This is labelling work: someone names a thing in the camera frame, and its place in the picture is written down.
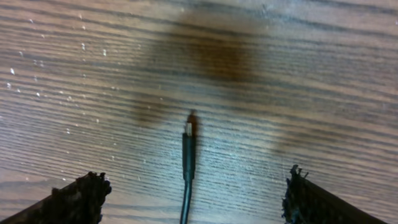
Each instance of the black cable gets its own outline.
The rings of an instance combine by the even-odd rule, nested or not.
[[[192,180],[195,178],[196,138],[192,134],[192,123],[187,122],[182,134],[182,169],[185,181],[180,224],[188,223],[188,213],[192,195]]]

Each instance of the wooden table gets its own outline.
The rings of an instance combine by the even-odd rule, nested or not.
[[[283,223],[289,169],[398,219],[398,2],[3,0],[0,218],[89,170],[102,223]]]

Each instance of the wood grain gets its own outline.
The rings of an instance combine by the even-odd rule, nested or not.
[[[0,218],[87,171],[103,223],[283,223],[292,164],[398,219],[398,2],[3,0]]]

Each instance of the cable connector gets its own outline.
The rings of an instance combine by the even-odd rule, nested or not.
[[[182,175],[185,181],[180,224],[188,223],[188,213],[192,196],[192,180],[195,178],[196,137],[193,125],[187,121],[182,134]]]
[[[185,181],[195,178],[196,137],[192,134],[192,123],[187,122],[182,134],[182,169]]]

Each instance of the metal connector tip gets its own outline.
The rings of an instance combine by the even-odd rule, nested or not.
[[[185,133],[188,136],[192,136],[192,123],[187,122],[187,125],[185,125]]]

